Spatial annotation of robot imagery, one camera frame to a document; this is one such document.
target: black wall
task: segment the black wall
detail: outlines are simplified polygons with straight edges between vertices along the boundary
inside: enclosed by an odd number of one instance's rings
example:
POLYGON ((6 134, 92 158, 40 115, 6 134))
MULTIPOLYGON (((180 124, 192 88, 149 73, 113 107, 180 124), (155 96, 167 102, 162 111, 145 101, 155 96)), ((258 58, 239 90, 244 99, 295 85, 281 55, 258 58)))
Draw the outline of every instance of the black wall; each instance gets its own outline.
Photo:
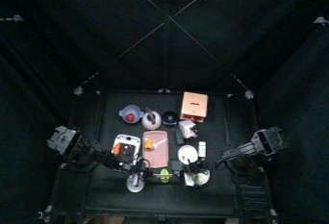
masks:
POLYGON ((270 175, 285 223, 327 223, 327 42, 318 26, 256 97, 259 124, 282 127, 289 142, 270 175))
POLYGON ((1 0, 76 87, 256 91, 327 0, 1 0))
POLYGON ((49 203, 55 157, 46 139, 67 124, 73 104, 32 33, 0 24, 0 223, 36 217, 49 203))

